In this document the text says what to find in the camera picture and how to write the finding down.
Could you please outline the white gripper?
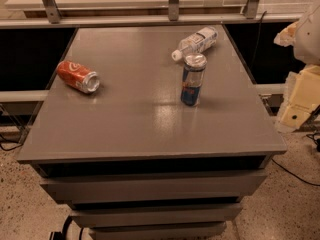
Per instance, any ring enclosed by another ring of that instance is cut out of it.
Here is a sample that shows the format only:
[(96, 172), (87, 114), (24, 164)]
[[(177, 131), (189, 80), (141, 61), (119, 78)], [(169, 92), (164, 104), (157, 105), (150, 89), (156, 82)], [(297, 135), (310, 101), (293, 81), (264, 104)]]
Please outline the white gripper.
[[(279, 32), (273, 42), (282, 47), (293, 46), (298, 22)], [(290, 72), (281, 104), (279, 124), (286, 130), (297, 130), (320, 106), (320, 66), (306, 65), (299, 73)]]

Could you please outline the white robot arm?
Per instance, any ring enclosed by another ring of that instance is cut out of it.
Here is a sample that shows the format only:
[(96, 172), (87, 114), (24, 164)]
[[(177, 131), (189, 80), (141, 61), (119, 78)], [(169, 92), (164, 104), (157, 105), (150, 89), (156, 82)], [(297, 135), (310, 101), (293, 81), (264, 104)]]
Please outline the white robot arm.
[(294, 57), (305, 64), (299, 73), (290, 72), (284, 85), (275, 127), (288, 133), (298, 130), (320, 106), (320, 3), (279, 32), (274, 43), (292, 46)]

